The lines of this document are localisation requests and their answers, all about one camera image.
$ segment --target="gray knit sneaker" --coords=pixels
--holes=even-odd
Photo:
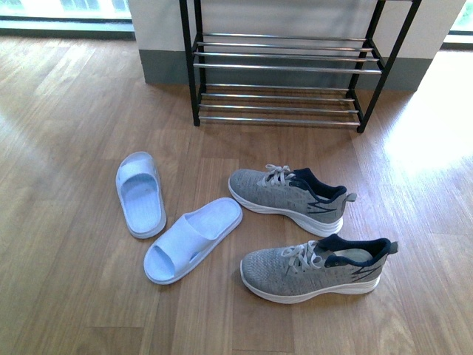
[[[288,216],[306,231],[328,237],[340,231],[347,201],[345,186],[321,183],[310,169],[289,170],[289,166],[266,166],[268,172],[237,170],[228,188],[242,206],[251,211]]]
[[[298,303],[320,294],[364,294],[379,283],[388,254],[398,243],[388,239],[350,242],[333,234],[319,242],[254,251],[240,263],[243,283],[277,303]]]

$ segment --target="metal shoe rack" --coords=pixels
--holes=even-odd
[[[411,4],[385,61],[373,36],[387,1]],[[364,38],[327,38],[205,33],[201,1],[194,0],[197,34],[192,41],[187,1],[180,0],[194,125],[199,126],[201,120],[316,124],[354,126],[362,133],[420,4],[421,0],[376,0]],[[194,73],[197,69],[198,89]],[[277,72],[278,75],[282,72],[323,73],[350,75],[351,78],[347,87],[208,83],[210,70]],[[360,75],[378,77],[365,111],[355,91]]]

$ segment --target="window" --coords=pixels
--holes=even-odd
[[[473,35],[473,0],[467,0],[463,5],[450,34]]]
[[[128,0],[0,0],[0,16],[130,19]]]

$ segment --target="shoe heel tab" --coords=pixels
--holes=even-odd
[[[391,247],[389,248],[389,255],[396,254],[399,250],[398,242],[391,242]]]
[[[348,196],[345,197],[345,202],[355,202],[356,198],[358,195],[355,192],[352,192],[351,194],[348,194]]]

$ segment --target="slipper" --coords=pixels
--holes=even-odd
[[[184,214],[149,248],[144,260],[146,276],[160,285],[183,278],[239,225],[242,217],[242,208],[228,197]]]
[[[146,152],[129,155],[120,164],[117,192],[126,225],[133,237],[150,238],[166,224],[160,177],[152,156]]]

